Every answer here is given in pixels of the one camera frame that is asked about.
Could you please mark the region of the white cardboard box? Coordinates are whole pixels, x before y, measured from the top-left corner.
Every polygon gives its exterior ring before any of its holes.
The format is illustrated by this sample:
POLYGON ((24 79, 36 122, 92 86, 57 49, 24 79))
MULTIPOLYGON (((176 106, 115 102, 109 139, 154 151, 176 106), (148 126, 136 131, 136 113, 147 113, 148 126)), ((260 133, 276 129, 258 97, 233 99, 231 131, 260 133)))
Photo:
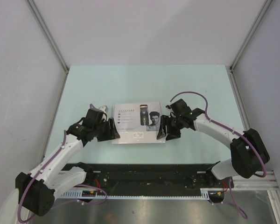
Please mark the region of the white cardboard box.
POLYGON ((113 116, 120 139, 112 144, 165 143, 165 138, 157 140, 162 116, 160 102, 115 104, 113 116), (140 105, 148 106, 148 126, 140 124, 140 105))

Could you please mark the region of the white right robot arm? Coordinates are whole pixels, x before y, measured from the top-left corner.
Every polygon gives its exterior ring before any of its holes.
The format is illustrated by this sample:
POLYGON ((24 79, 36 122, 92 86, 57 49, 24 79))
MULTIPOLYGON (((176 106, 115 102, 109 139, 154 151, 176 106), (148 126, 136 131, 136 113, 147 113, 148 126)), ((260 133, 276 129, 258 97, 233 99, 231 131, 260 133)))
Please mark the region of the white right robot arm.
POLYGON ((217 187, 223 179, 239 175, 250 178, 260 169, 266 172, 265 164, 270 161, 268 151, 260 134, 249 130, 234 129, 211 119, 206 110, 192 110, 183 99, 168 105, 170 115, 162 115, 157 139, 175 140, 181 137, 181 130, 190 128, 204 133, 225 145, 231 158, 219 161, 210 168, 206 182, 217 187))

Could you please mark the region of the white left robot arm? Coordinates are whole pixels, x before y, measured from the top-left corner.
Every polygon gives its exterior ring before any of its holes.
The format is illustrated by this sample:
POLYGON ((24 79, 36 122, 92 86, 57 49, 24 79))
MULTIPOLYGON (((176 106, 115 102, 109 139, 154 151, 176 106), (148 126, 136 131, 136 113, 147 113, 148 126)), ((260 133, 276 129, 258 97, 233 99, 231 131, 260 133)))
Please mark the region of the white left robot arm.
POLYGON ((82 162, 62 175, 59 172, 93 139, 102 142, 120 138, 114 119, 107 116, 107 111, 105 105, 99 108, 91 106, 85 117, 64 131, 62 142, 51 155, 29 173, 17 175, 15 187, 19 191, 17 216, 20 223, 25 223, 21 218, 22 208, 44 216, 63 193, 77 185, 87 187, 93 183, 93 168, 82 162))

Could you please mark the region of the silver black hair clipper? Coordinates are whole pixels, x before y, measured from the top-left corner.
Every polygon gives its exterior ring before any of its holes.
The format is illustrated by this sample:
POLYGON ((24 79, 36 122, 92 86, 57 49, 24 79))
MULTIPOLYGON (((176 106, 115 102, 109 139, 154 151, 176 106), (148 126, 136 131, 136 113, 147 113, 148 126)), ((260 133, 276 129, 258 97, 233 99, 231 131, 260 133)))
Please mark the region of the silver black hair clipper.
POLYGON ((148 126, 148 106, 147 105, 140 105, 140 124, 142 126, 148 126))

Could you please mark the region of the aluminium frame rail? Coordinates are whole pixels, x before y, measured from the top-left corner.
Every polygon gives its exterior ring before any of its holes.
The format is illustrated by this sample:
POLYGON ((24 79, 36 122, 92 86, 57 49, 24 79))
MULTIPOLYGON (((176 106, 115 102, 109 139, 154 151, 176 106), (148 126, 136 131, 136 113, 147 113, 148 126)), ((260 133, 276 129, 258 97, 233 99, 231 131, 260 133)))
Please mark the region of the aluminium frame rail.
MULTIPOLYGON (((231 88, 233 90, 242 124, 244 126, 244 129, 248 129, 251 127, 251 125, 248 120, 248 116, 242 97, 240 95, 238 85, 236 83, 234 72, 229 66, 226 67, 226 70, 231 83, 231 88)), ((275 218, 276 223, 280 224, 280 188, 273 171, 269 171, 265 178, 253 176, 249 179, 243 179, 240 177, 236 177, 235 190, 254 191, 255 193, 265 191, 268 195, 269 207, 273 210, 273 217, 275 218)))

